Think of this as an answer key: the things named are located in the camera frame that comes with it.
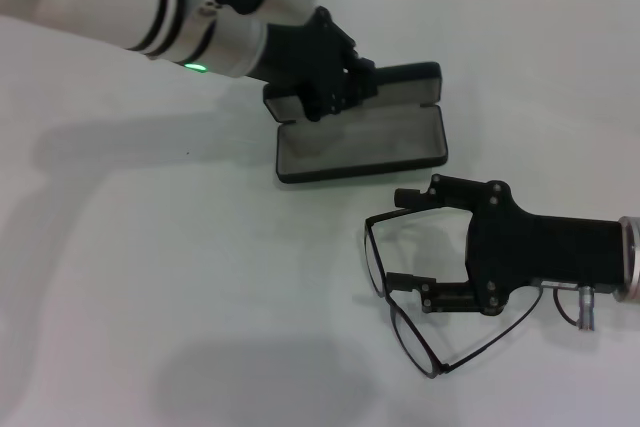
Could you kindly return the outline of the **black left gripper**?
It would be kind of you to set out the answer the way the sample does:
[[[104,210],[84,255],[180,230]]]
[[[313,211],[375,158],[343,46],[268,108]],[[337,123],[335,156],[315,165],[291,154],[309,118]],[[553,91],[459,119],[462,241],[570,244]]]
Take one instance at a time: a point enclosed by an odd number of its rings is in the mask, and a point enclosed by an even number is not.
[[[318,7],[302,26],[270,25],[267,41],[249,76],[266,84],[263,102],[282,122],[278,100],[295,97],[312,122],[363,104],[378,93],[375,63],[361,57],[355,41]]]

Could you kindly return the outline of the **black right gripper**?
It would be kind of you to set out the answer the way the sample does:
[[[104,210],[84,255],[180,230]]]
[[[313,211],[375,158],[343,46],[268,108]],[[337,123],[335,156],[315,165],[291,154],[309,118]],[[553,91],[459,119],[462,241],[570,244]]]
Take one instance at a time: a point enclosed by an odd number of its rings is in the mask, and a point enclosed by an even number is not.
[[[395,206],[469,210],[466,238],[468,282],[387,273],[386,293],[417,292],[424,313],[495,316],[510,294],[525,286],[556,282],[612,293],[624,285],[623,230],[616,221],[532,214],[501,181],[478,182],[433,174],[425,192],[397,189]]]

